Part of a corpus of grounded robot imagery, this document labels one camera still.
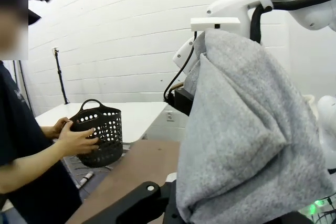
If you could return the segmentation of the person's right hand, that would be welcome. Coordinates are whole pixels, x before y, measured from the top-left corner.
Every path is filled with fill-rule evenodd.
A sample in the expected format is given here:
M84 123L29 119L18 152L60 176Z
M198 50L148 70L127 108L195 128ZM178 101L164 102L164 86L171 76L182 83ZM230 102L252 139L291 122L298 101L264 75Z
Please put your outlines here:
M93 129L83 132L73 132L64 128L56 142L56 149L62 157L88 154L98 149L98 137L90 138Z

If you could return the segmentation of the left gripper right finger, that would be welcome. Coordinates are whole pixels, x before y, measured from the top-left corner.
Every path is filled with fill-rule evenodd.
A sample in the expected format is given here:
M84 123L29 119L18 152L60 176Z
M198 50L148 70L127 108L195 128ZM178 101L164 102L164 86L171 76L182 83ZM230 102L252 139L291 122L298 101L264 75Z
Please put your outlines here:
M313 224L312 220L297 211L282 215L272 222L274 224Z

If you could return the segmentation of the person's left hand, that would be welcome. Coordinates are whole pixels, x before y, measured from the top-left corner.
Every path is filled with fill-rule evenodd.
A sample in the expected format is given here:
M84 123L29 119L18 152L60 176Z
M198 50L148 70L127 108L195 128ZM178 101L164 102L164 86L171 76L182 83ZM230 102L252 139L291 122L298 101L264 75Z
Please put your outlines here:
M67 117L59 119L56 124L52 127L52 137L58 138L61 134L61 131L63 130L64 126L71 122Z

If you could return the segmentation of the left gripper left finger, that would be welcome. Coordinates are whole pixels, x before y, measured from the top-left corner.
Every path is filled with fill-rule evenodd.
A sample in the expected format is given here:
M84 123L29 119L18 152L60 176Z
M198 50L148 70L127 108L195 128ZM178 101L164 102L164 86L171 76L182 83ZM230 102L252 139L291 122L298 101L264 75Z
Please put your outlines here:
M160 216L164 216L163 223L184 222L176 207L175 181L165 182L163 186L154 182L144 182L88 219L88 223L150 223Z

